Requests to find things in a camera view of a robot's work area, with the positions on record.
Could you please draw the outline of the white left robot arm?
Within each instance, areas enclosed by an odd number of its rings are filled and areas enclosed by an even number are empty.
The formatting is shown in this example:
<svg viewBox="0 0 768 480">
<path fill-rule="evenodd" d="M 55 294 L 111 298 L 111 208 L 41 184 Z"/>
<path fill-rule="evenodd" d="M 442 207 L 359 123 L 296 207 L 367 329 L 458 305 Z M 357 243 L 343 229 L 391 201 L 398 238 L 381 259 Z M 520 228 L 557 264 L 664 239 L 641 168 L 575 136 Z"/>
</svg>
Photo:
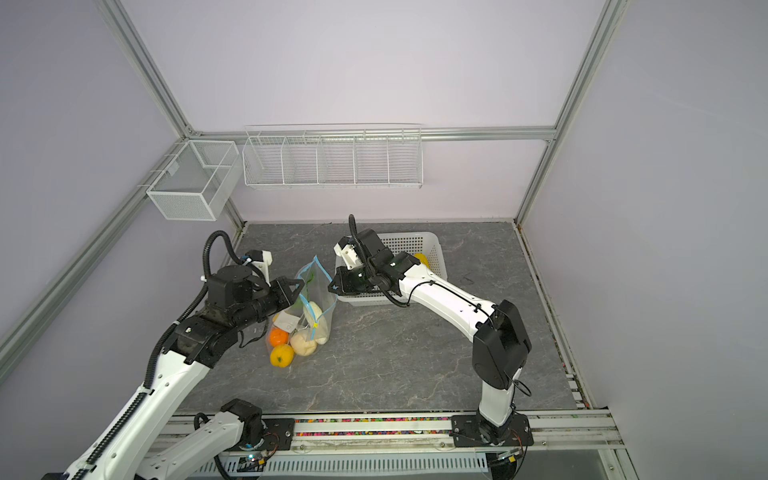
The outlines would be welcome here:
<svg viewBox="0 0 768 480">
<path fill-rule="evenodd" d="M 50 479 L 184 479 L 208 459 L 264 437 L 259 407 L 232 400 L 212 421 L 162 453 L 145 456 L 191 390 L 254 323 L 295 304 L 301 279 L 265 283 L 249 271 L 215 274 L 203 287 L 204 307 L 173 323 L 157 342 L 143 383 L 95 443 Z"/>
</svg>

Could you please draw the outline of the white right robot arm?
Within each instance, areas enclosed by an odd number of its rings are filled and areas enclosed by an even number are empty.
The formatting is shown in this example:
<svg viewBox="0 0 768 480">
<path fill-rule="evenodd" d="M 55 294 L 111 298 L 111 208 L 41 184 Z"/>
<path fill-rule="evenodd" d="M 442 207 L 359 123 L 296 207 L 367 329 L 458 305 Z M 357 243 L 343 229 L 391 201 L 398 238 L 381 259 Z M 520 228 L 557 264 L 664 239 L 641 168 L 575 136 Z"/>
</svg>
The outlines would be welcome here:
<svg viewBox="0 0 768 480">
<path fill-rule="evenodd" d="M 501 428 L 513 415 L 515 381 L 532 343 L 517 307 L 471 295 L 436 275 L 406 252 L 384 250 L 364 259 L 350 245 L 337 246 L 338 266 L 329 291 L 355 296 L 379 291 L 394 305 L 420 304 L 458 329 L 472 343 L 472 366 L 482 380 L 478 414 Z"/>
</svg>

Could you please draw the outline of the yellow lemon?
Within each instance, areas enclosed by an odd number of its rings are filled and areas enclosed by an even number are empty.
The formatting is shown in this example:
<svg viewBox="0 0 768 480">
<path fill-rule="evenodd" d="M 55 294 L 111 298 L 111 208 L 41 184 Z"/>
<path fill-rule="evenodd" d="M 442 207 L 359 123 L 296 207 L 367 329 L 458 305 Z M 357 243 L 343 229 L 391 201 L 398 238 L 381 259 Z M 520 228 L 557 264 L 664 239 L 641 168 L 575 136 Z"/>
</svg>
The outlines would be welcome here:
<svg viewBox="0 0 768 480">
<path fill-rule="evenodd" d="M 279 368 L 289 367 L 295 358 L 295 351 L 289 344 L 275 346 L 270 353 L 270 364 Z"/>
</svg>

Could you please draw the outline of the clear zip top bag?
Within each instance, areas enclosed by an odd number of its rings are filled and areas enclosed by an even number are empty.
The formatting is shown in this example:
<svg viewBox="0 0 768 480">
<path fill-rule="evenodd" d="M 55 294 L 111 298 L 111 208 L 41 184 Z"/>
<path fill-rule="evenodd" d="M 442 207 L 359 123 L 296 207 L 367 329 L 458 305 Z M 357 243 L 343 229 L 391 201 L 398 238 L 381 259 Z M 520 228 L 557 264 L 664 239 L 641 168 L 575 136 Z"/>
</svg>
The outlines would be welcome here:
<svg viewBox="0 0 768 480">
<path fill-rule="evenodd" d="M 304 272 L 314 272 L 315 273 L 315 283 L 313 284 L 313 287 L 311 289 L 311 301 L 314 301 L 317 303 L 323 310 L 327 320 L 330 324 L 330 337 L 332 333 L 332 324 L 333 324 L 333 316 L 334 311 L 336 309 L 337 303 L 338 303 L 338 296 L 336 294 L 330 293 L 328 291 L 328 287 L 331 283 L 331 275 L 329 272 L 324 268 L 322 263 L 320 262 L 319 258 L 315 256 L 308 264 L 303 266 L 298 272 L 297 272 L 297 278 L 299 280 L 302 280 L 300 278 L 300 275 Z M 268 352 L 268 358 L 270 356 L 271 350 L 273 349 L 269 343 L 268 343 L 268 336 L 270 333 L 270 330 L 273 327 L 279 327 L 280 329 L 289 332 L 290 338 L 291 336 L 296 332 L 304 331 L 307 333 L 308 325 L 307 321 L 304 317 L 304 308 L 295 310 L 293 308 L 293 304 L 289 306 L 286 310 L 283 310 L 277 314 L 274 314 L 268 325 L 267 330 L 267 352 Z M 317 354 L 325 345 L 318 345 L 317 350 L 314 354 L 307 356 L 307 357 L 299 357 L 295 354 L 295 358 L 292 362 L 292 364 L 296 363 L 297 361 L 307 359 L 311 356 L 314 356 Z"/>
</svg>

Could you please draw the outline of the green pepper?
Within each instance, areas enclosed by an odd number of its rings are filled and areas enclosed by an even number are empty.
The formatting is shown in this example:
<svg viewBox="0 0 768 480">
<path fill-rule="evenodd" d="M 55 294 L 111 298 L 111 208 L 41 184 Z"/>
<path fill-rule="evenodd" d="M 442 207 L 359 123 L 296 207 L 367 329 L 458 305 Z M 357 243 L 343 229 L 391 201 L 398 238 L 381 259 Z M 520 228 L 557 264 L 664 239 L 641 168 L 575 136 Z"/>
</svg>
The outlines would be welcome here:
<svg viewBox="0 0 768 480">
<path fill-rule="evenodd" d="M 301 289 L 299 297 L 293 304 L 295 310 L 303 309 L 309 305 L 311 301 L 311 289 L 315 283 L 315 273 L 304 272 L 300 275 L 300 278 L 304 281 L 304 286 Z"/>
</svg>

